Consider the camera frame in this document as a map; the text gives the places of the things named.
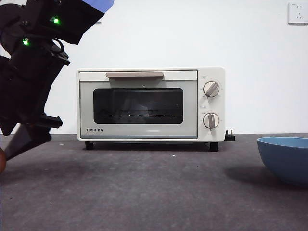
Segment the wall outlet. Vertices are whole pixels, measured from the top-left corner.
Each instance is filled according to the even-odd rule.
[[[289,23],[308,24],[308,2],[289,3]]]

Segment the green led light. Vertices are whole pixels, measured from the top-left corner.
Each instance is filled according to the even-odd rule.
[[[30,45],[29,39],[28,38],[23,38],[23,44],[25,46],[29,46]]]
[[[61,24],[61,21],[58,17],[52,17],[50,21],[52,21],[53,23],[55,23],[57,25]]]

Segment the blue fabric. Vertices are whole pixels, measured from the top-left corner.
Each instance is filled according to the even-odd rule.
[[[90,6],[96,8],[97,10],[105,13],[113,6],[115,0],[83,0],[83,1],[89,4]]]

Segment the oven foot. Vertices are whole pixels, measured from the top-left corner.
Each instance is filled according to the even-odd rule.
[[[86,141],[86,150],[93,150],[93,143]]]
[[[211,150],[211,152],[217,152],[218,151],[218,142],[211,142],[210,143],[210,150]]]

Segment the toaster oven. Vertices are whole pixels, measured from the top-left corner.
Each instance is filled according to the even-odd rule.
[[[93,142],[209,142],[225,138],[221,67],[77,72],[77,137]]]

